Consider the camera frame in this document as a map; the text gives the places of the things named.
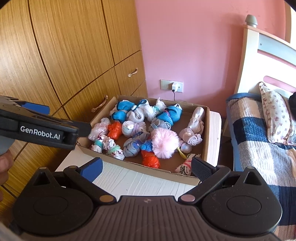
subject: cardboard box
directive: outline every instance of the cardboard box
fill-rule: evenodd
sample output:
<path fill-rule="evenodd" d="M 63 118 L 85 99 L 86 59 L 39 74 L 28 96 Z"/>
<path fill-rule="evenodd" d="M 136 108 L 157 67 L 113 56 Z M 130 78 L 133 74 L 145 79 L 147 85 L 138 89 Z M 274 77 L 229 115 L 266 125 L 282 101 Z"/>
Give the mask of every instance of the cardboard box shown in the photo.
<path fill-rule="evenodd" d="M 101 109 L 101 111 L 94 117 L 91 121 L 91 126 L 93 127 L 96 123 L 100 122 L 103 117 L 110 117 L 109 112 L 114 108 L 118 101 L 122 100 L 129 100 L 134 103 L 138 103 L 142 98 L 139 97 L 132 97 L 132 96 L 118 96 L 113 97 L 109 100 L 106 105 Z M 148 98 L 150 105 L 156 104 L 156 99 Z M 166 106 L 174 105 L 176 102 L 162 100 Z M 171 130 L 175 131 L 177 134 L 186 128 L 189 120 L 192 116 L 193 111 L 196 107 L 200 106 L 205 110 L 205 119 L 204 121 L 204 131 L 202 134 L 203 141 L 194 146 L 192 148 L 192 153 L 201 154 L 201 158 L 207 161 L 207 154 L 208 154 L 208 146 L 209 146 L 209 129 L 210 129 L 210 109 L 207 106 L 202 106 L 198 104 L 192 104 L 187 102 L 178 102 L 181 105 L 183 111 L 181 118 L 178 122 L 174 123 Z M 150 126 L 150 122 L 145 120 L 147 129 Z M 122 135 L 117 141 L 116 144 L 120 145 L 123 149 L 123 144 L 127 140 L 124 135 Z M 159 159 L 160 161 L 160 169 L 149 168 L 142 165 L 142 156 L 138 154 L 136 157 L 125 157 L 124 160 L 118 160 L 113 157 L 104 155 L 102 153 L 98 153 L 88 149 L 93 142 L 90 141 L 87 137 L 81 137 L 78 139 L 78 146 L 80 149 L 87 155 L 92 157 L 101 157 L 104 161 L 136 171 L 140 173 L 144 173 L 147 175 L 151 175 L 154 177 L 159 177 L 163 179 L 167 179 L 170 181 L 175 181 L 179 183 L 189 184 L 189 185 L 197 185 L 199 179 L 196 177 L 188 177 L 182 174 L 174 173 L 175 169 L 184 162 L 184 159 L 180 156 L 179 152 L 175 152 L 174 155 L 170 159 Z"/>

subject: human hand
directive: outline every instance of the human hand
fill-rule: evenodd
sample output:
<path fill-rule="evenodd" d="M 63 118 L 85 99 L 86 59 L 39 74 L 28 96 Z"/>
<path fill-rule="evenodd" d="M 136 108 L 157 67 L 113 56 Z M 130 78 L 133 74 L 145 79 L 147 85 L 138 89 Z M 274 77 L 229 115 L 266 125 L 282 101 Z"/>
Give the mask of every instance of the human hand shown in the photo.
<path fill-rule="evenodd" d="M 8 150 L 0 156 L 0 185 L 8 180 L 8 170 L 13 166 L 13 156 Z M 0 190 L 0 202 L 3 200 L 3 192 Z"/>

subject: white table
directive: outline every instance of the white table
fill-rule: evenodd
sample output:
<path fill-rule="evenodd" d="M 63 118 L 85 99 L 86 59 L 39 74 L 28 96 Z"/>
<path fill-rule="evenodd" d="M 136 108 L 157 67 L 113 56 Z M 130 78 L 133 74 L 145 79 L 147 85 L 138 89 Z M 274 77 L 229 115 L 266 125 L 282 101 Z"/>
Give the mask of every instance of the white table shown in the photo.
<path fill-rule="evenodd" d="M 208 162 L 217 165 L 221 136 L 221 116 L 210 112 L 210 139 Z M 62 171 L 70 165 L 78 167 L 93 159 L 76 147 L 57 168 Z M 135 172 L 103 161 L 103 172 L 93 182 L 106 192 L 114 195 L 117 200 L 122 195 L 161 196 L 172 195 L 176 199 L 194 186 L 168 181 L 162 178 Z"/>

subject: electrical outlet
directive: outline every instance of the electrical outlet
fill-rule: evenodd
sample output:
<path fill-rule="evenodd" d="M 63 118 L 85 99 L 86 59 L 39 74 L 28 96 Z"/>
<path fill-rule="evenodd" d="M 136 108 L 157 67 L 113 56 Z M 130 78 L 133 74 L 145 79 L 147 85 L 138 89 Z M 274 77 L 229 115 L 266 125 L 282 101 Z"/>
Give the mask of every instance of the electrical outlet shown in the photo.
<path fill-rule="evenodd" d="M 162 90 L 172 91 L 172 84 L 178 83 L 180 88 L 177 89 L 176 92 L 183 93 L 183 82 L 171 81 L 171 80 L 160 80 L 160 88 Z"/>

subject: charger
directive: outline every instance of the charger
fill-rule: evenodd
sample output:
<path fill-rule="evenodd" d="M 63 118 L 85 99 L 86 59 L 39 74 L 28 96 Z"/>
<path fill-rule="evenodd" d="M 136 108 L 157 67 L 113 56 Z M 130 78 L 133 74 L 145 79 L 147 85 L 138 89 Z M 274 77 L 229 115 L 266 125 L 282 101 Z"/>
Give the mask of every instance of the charger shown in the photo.
<path fill-rule="evenodd" d="M 173 91 L 173 92 L 177 92 L 177 89 L 179 89 L 179 88 L 180 88 L 180 84 L 179 84 L 179 83 L 174 82 L 174 83 L 172 84 L 172 91 Z"/>

